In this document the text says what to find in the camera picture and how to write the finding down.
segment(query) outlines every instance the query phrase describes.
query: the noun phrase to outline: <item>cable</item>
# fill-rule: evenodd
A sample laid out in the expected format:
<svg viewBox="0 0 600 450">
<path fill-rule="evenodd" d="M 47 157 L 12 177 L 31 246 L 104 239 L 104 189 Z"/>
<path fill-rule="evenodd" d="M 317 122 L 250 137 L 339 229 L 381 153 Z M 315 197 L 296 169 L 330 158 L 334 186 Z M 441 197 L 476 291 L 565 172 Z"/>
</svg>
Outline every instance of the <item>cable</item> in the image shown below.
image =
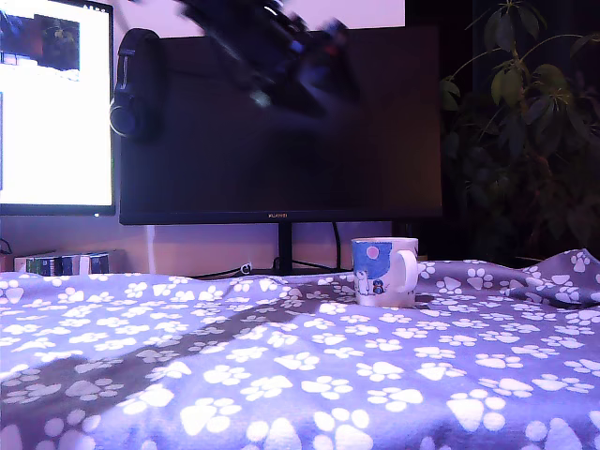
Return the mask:
<svg viewBox="0 0 600 450">
<path fill-rule="evenodd" d="M 338 223 L 337 222 L 331 222 L 331 223 L 334 226 L 334 235 L 336 236 L 336 251 L 337 251 L 336 269 L 340 270 L 341 269 L 341 243 L 339 241 Z"/>
</svg>

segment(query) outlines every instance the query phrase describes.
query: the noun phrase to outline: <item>monitor screen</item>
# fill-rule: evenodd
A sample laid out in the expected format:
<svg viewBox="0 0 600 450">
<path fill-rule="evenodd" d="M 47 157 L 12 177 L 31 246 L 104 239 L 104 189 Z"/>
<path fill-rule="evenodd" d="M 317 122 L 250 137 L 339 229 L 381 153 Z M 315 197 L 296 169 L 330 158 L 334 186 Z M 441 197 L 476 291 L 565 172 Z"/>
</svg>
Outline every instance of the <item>monitor screen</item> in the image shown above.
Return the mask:
<svg viewBox="0 0 600 450">
<path fill-rule="evenodd" d="M 0 0 L 0 214 L 114 214 L 113 10 Z"/>
<path fill-rule="evenodd" d="M 350 30 L 349 101 L 305 83 L 326 114 L 262 108 L 210 37 L 162 39 L 169 80 L 142 82 L 162 133 L 123 140 L 125 224 L 386 220 L 442 211 L 438 34 Z M 148 74 L 152 57 L 135 64 Z"/>
</svg>

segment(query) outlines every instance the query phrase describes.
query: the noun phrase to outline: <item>mug handle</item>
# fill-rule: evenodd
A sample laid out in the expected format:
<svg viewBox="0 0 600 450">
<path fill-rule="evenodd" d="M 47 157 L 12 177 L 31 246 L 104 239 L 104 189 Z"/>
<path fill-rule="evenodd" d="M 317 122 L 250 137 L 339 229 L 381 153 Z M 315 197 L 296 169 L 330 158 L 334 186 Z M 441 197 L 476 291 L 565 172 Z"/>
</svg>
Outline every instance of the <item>mug handle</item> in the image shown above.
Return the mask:
<svg viewBox="0 0 600 450">
<path fill-rule="evenodd" d="M 419 266 L 414 253 L 410 250 L 399 250 L 397 254 L 404 260 L 404 267 L 406 268 L 406 283 L 397 290 L 397 293 L 409 293 L 416 288 L 419 279 Z"/>
</svg>

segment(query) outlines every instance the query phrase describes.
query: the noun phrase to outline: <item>headphones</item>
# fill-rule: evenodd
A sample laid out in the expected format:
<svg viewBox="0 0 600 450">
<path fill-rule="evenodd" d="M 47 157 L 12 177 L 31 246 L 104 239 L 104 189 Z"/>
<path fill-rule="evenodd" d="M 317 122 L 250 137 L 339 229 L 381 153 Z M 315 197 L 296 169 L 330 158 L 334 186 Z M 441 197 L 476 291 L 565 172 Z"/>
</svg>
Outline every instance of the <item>headphones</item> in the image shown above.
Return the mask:
<svg viewBox="0 0 600 450">
<path fill-rule="evenodd" d="M 136 52 L 148 40 L 159 40 L 151 30 L 132 28 L 123 37 L 119 47 L 116 86 L 111 102 L 111 127 L 116 134 L 128 139 L 148 137 L 151 130 L 156 131 L 158 112 L 140 97 L 136 97 L 131 80 L 131 67 Z"/>
</svg>

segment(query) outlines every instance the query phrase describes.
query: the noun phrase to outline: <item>mug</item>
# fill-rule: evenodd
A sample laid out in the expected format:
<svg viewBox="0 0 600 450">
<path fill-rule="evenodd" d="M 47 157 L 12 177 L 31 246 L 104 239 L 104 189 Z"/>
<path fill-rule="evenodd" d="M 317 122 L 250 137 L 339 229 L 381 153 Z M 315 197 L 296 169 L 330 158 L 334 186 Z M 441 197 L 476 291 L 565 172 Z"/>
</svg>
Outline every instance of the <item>mug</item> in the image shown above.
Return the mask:
<svg viewBox="0 0 600 450">
<path fill-rule="evenodd" d="M 411 308 L 419 276 L 418 239 L 372 237 L 352 240 L 354 290 L 360 305 Z"/>
</svg>

